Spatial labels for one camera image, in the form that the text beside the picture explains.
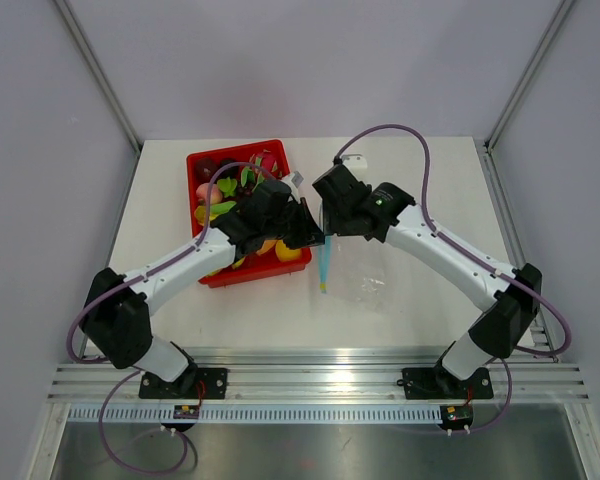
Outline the yellow banana bunch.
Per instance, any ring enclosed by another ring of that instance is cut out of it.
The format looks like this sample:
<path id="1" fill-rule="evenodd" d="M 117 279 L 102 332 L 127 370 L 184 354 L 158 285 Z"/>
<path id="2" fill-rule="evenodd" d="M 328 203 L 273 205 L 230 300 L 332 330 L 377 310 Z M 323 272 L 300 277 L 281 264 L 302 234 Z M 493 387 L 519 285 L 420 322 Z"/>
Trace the yellow banana bunch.
<path id="1" fill-rule="evenodd" d="M 225 269 L 212 272 L 203 277 L 200 283 L 233 285 L 274 276 L 279 270 L 280 262 L 273 258 L 270 251 L 274 249 L 276 242 L 276 240 L 266 240 L 255 253 L 247 255 Z"/>

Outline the clear zip top bag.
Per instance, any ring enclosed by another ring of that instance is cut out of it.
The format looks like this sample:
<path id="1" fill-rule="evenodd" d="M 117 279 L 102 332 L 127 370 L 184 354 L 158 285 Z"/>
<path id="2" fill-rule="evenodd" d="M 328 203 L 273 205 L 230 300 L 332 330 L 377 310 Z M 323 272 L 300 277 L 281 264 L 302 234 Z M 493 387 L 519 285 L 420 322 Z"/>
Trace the clear zip top bag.
<path id="1" fill-rule="evenodd" d="M 325 235 L 315 248 L 320 296 L 378 315 L 390 310 L 389 266 L 381 245 L 361 237 Z"/>

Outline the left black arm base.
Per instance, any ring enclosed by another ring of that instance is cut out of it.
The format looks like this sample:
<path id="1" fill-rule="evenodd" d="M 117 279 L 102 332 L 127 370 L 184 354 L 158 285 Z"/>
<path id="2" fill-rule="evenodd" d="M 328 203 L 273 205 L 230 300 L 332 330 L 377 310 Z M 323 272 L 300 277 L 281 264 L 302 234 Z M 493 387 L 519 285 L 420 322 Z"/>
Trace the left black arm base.
<path id="1" fill-rule="evenodd" d="M 226 397 L 228 373 L 226 368 L 197 367 L 187 369 L 173 382 L 146 373 L 140 381 L 139 397 L 150 400 L 222 400 Z"/>

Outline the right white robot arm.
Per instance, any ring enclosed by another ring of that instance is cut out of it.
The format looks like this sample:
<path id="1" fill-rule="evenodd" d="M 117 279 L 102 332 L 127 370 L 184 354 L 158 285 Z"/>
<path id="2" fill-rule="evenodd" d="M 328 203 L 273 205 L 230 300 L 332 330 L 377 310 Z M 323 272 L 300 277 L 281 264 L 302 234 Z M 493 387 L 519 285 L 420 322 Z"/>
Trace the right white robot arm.
<path id="1" fill-rule="evenodd" d="M 394 184 L 373 188 L 344 165 L 313 184 L 322 200 L 326 232 L 362 236 L 402 250 L 433 269 L 480 310 L 478 319 L 432 367 L 428 395 L 459 398 L 470 378 L 493 358 L 506 359 L 539 311 L 542 274 L 531 264 L 516 268 L 426 222 L 424 208 Z"/>

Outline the dark grapes bunch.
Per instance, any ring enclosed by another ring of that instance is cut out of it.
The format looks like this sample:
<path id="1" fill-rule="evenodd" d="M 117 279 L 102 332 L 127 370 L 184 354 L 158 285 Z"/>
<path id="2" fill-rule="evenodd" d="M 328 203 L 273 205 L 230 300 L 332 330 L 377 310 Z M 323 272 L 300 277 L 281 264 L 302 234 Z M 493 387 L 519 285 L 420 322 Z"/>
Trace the dark grapes bunch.
<path id="1" fill-rule="evenodd" d="M 243 198 L 251 197 L 256 187 L 257 185 L 254 182 L 247 182 L 245 184 L 238 183 L 235 189 L 235 198 L 241 200 Z"/>

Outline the yellow lemon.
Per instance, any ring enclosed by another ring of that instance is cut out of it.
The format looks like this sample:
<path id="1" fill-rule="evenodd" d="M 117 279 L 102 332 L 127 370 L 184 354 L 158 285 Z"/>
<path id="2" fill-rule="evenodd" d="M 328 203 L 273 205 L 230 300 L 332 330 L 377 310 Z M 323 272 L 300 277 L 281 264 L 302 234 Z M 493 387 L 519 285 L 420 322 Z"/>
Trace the yellow lemon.
<path id="1" fill-rule="evenodd" d="M 275 245 L 275 255 L 280 262 L 293 262 L 302 258 L 302 249 L 289 248 L 282 240 L 278 240 Z"/>

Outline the pink peach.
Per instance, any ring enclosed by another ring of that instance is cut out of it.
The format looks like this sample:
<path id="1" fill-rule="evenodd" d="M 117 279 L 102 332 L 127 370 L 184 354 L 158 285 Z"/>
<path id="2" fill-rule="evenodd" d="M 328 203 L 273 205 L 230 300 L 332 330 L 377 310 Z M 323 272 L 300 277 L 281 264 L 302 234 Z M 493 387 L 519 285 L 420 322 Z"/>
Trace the pink peach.
<path id="1" fill-rule="evenodd" d="M 201 205 L 215 205 L 223 201 L 223 193 L 216 184 L 203 183 L 195 192 L 197 200 Z"/>

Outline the red plastic tray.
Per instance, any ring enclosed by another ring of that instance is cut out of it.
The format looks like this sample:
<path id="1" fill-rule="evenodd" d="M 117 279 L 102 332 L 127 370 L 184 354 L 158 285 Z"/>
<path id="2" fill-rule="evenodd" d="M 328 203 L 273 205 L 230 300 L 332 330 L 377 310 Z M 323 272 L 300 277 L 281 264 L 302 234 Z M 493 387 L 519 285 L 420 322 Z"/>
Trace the red plastic tray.
<path id="1" fill-rule="evenodd" d="M 195 170 L 198 161 L 209 158 L 215 165 L 219 166 L 225 158 L 231 158 L 236 161 L 248 161 L 252 155 L 264 151 L 272 153 L 276 158 L 278 165 L 277 177 L 281 178 L 283 175 L 290 173 L 291 169 L 286 152 L 282 141 L 279 139 L 216 148 L 191 153 L 186 157 L 189 209 L 193 236 L 197 236 L 203 229 L 202 213 L 195 213 L 202 205 L 202 200 L 196 194 L 198 187 L 203 184 Z M 272 247 L 262 255 L 258 255 L 257 253 L 250 254 L 236 268 L 229 266 L 207 275 L 200 279 L 199 283 L 209 288 L 219 288 L 278 275 L 291 274 L 304 270 L 311 260 L 312 253 L 309 248 L 299 250 L 296 256 L 289 261 L 280 261 L 276 255 L 275 247 Z"/>

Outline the left small circuit board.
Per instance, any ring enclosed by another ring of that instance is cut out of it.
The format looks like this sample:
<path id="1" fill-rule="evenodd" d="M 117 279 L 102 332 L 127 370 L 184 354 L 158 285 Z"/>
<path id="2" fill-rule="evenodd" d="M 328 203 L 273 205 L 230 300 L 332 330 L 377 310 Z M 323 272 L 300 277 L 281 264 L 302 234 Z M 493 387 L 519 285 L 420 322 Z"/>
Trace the left small circuit board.
<path id="1" fill-rule="evenodd" d="M 197 405 L 175 405 L 174 419 L 197 420 L 200 415 L 200 407 Z"/>

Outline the small circuit board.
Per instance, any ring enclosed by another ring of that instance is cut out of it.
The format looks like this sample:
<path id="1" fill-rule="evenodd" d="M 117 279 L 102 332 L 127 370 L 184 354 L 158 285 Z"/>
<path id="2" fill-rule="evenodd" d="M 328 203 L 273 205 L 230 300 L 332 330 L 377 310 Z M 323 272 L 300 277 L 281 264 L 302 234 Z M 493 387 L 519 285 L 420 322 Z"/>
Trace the small circuit board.
<path id="1" fill-rule="evenodd" d="M 448 405 L 441 406 L 441 420 L 447 424 L 471 425 L 474 418 L 474 409 L 471 405 Z"/>
<path id="2" fill-rule="evenodd" d="M 174 419 L 197 420 L 200 415 L 200 407 L 197 405 L 175 405 Z"/>

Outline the right small circuit board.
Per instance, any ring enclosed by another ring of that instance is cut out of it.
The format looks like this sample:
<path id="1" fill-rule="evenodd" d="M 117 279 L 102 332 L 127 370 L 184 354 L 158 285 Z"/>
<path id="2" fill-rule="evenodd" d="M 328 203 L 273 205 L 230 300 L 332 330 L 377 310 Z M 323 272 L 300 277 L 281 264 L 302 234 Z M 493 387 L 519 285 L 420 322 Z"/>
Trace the right small circuit board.
<path id="1" fill-rule="evenodd" d="M 474 418 L 474 409 L 471 405 L 448 405 L 441 406 L 441 420 L 447 424 L 471 425 Z"/>

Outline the aluminium rail front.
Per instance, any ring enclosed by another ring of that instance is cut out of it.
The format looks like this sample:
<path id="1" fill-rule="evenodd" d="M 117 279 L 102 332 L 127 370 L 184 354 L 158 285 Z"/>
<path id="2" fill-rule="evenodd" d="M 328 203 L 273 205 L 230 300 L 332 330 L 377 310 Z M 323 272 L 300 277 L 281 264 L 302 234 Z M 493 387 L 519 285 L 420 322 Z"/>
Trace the aluminium rail front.
<path id="1" fill-rule="evenodd" d="M 398 404 L 405 400 L 396 381 L 406 367 L 435 363 L 432 347 L 188 349 L 202 367 L 229 370 L 228 404 Z M 516 353 L 505 365 L 488 367 L 494 399 L 513 387 L 516 404 L 587 404 L 589 392 L 574 363 Z M 118 400 L 137 399 L 140 381 L 108 363 L 57 366 L 47 395 L 50 403 L 94 403 L 117 382 Z"/>

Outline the left aluminium frame post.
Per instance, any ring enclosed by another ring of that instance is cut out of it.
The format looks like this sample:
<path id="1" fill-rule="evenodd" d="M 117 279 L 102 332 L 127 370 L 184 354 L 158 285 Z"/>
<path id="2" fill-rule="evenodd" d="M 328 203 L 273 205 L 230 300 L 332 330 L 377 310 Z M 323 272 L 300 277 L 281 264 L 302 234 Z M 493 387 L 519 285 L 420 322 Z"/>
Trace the left aluminium frame post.
<path id="1" fill-rule="evenodd" d="M 52 0 L 51 4 L 54 6 L 61 22 L 67 29 L 72 42 L 74 43 L 83 62 L 85 63 L 85 66 L 95 82 L 98 90 L 103 96 L 105 103 L 111 111 L 111 114 L 114 116 L 119 128 L 124 134 L 127 143 L 131 147 L 134 154 L 139 157 L 142 152 L 143 141 L 140 139 L 135 127 L 125 111 L 125 108 L 116 94 L 71 2 L 67 0 Z"/>

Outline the aluminium frame post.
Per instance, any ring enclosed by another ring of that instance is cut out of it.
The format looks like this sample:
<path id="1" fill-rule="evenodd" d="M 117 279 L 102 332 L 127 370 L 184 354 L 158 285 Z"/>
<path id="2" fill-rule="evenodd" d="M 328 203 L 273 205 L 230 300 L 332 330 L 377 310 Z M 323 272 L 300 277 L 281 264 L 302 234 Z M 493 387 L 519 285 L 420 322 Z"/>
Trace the aluminium frame post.
<path id="1" fill-rule="evenodd" d="M 83 62 L 85 63 L 85 66 L 95 82 L 98 90 L 103 96 L 105 103 L 111 111 L 111 114 L 114 116 L 119 128 L 124 134 L 127 143 L 131 147 L 134 154 L 139 157 L 142 152 L 143 141 L 140 139 L 135 127 L 125 111 L 125 108 L 116 94 L 71 2 L 67 0 L 52 0 L 51 4 L 54 6 L 61 22 L 67 29 L 72 42 L 74 43 Z"/>
<path id="2" fill-rule="evenodd" d="M 522 105 L 526 94 L 578 4 L 577 0 L 561 0 L 558 3 L 493 128 L 485 139 L 484 148 L 489 154 L 495 151 L 499 141 L 506 133 L 509 124 Z"/>

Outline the right aluminium frame post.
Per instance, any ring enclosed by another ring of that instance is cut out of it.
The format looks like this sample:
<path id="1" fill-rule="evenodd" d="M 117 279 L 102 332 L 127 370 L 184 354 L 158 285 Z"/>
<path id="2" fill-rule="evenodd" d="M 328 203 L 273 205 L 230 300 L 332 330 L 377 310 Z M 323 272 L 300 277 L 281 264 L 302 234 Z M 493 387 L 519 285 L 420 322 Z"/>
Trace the right aluminium frame post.
<path id="1" fill-rule="evenodd" d="M 578 4 L 577 0 L 561 0 L 558 3 L 493 128 L 485 139 L 484 148 L 489 154 L 495 151 L 499 141 L 506 133 L 509 124 L 522 105 L 526 94 Z"/>

